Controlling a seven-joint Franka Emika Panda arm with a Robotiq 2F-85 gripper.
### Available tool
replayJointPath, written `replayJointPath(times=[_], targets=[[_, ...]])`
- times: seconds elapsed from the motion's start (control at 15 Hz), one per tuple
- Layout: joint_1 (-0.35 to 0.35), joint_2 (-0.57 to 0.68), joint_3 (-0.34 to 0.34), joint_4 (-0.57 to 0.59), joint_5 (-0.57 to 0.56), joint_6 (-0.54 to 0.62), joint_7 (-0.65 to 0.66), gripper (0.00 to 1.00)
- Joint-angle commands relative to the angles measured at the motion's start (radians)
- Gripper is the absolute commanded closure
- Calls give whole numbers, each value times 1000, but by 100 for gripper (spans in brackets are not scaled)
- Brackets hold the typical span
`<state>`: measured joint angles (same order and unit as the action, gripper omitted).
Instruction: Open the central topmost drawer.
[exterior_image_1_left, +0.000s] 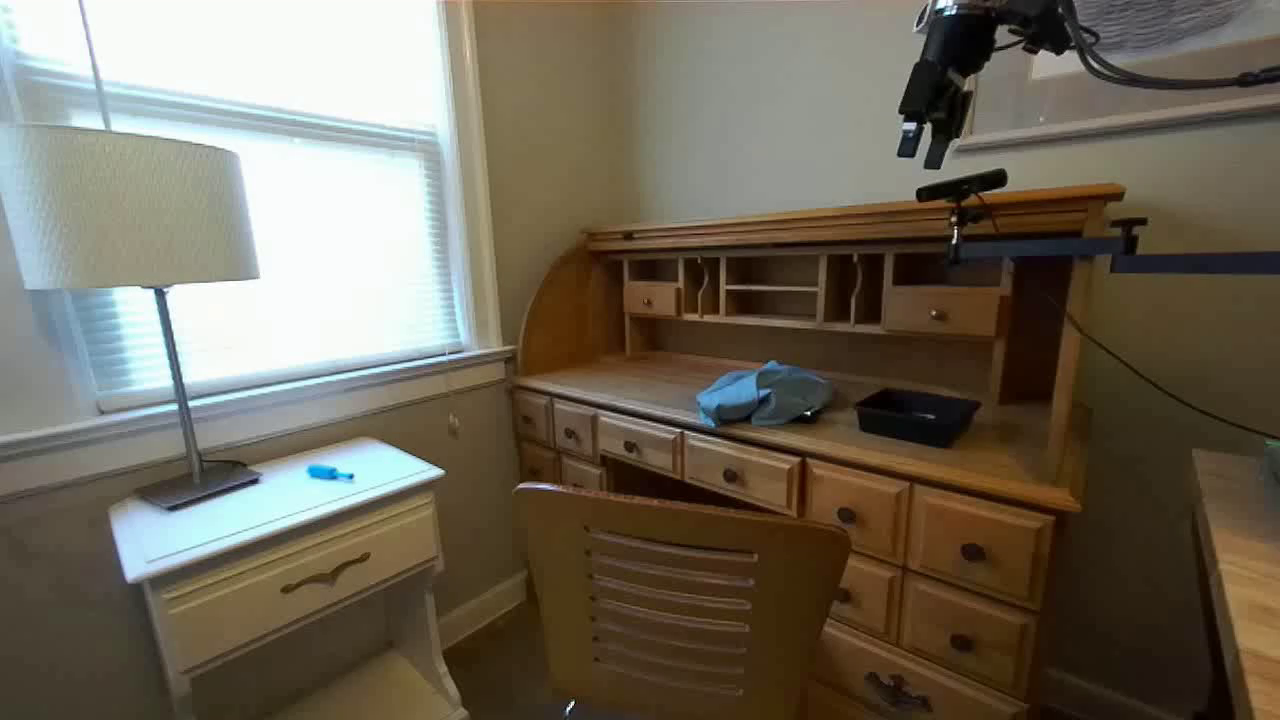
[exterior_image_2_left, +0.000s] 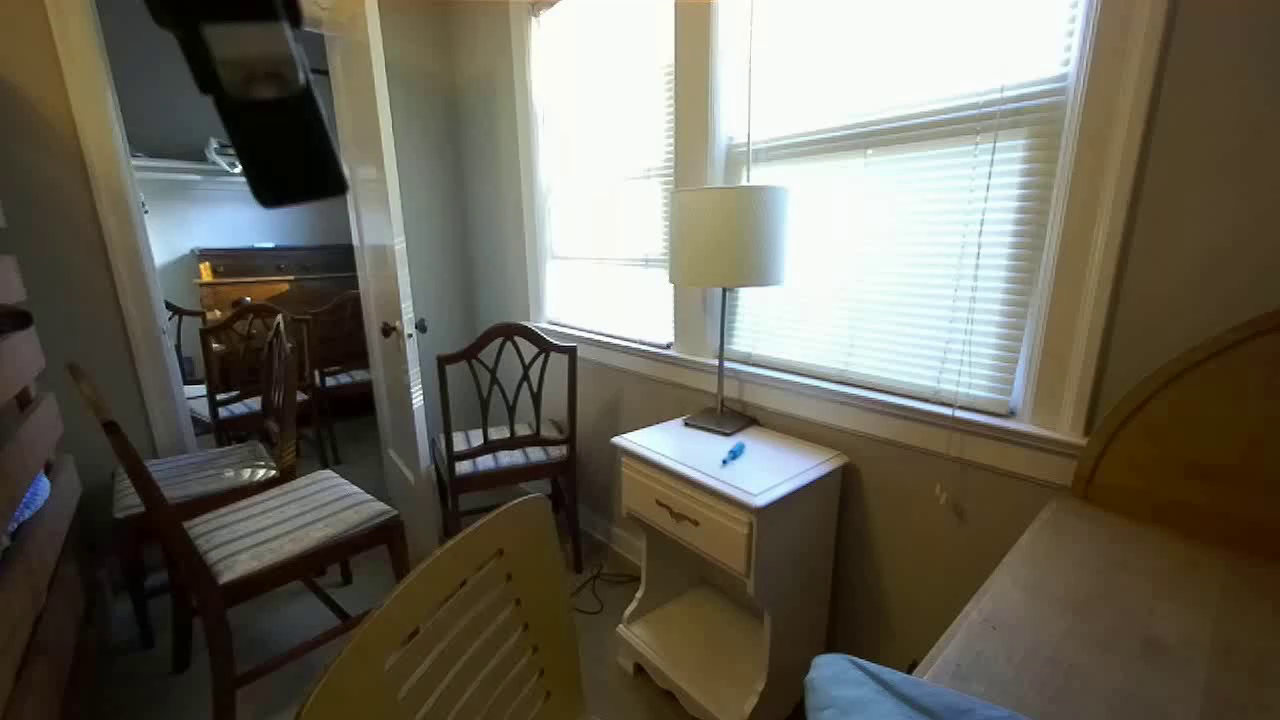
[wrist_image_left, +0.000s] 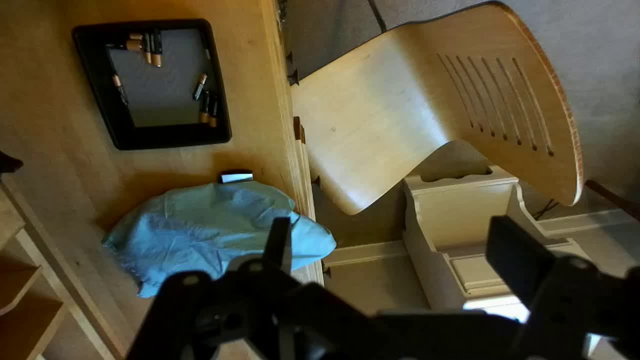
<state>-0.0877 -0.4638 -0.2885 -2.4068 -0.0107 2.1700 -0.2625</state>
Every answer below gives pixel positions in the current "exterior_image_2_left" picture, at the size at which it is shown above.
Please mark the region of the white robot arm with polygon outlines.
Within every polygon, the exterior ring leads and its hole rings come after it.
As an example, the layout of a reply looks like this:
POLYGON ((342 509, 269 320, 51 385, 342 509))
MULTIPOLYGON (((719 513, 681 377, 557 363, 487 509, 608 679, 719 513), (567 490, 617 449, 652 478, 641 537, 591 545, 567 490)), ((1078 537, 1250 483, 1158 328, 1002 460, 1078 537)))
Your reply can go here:
POLYGON ((145 6, 182 43, 265 207, 348 190, 296 43, 302 0, 145 0, 145 6))

